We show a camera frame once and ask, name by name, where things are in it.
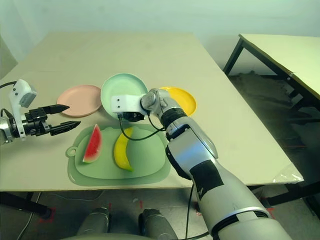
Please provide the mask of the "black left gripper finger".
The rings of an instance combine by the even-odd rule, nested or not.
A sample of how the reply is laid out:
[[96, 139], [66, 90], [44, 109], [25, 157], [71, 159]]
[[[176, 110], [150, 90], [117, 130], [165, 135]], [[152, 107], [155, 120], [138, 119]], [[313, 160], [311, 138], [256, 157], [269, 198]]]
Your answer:
[[52, 126], [49, 133], [51, 136], [59, 135], [76, 128], [80, 123], [80, 121], [63, 122], [60, 125]]
[[67, 105], [63, 104], [54, 104], [54, 105], [49, 105], [49, 106], [44, 106], [40, 108], [40, 113], [42, 115], [53, 115], [53, 114], [58, 114], [62, 113], [65, 110], [68, 110], [70, 107]]

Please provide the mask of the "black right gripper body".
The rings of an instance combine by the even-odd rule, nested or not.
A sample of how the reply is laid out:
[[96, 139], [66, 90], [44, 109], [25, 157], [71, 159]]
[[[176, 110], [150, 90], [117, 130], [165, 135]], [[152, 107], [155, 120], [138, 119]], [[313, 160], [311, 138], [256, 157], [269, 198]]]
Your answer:
[[139, 112], [119, 112], [117, 113], [117, 117], [122, 121], [132, 123], [143, 121], [145, 119], [145, 116]]

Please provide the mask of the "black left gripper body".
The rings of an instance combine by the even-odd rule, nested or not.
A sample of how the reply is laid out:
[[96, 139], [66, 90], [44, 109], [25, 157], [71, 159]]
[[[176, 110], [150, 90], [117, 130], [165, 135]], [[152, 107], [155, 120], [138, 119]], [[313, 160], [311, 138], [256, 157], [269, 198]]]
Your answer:
[[38, 107], [25, 113], [25, 134], [27, 136], [41, 136], [50, 133], [52, 127], [47, 123], [47, 114], [51, 113], [52, 111], [50, 107]]

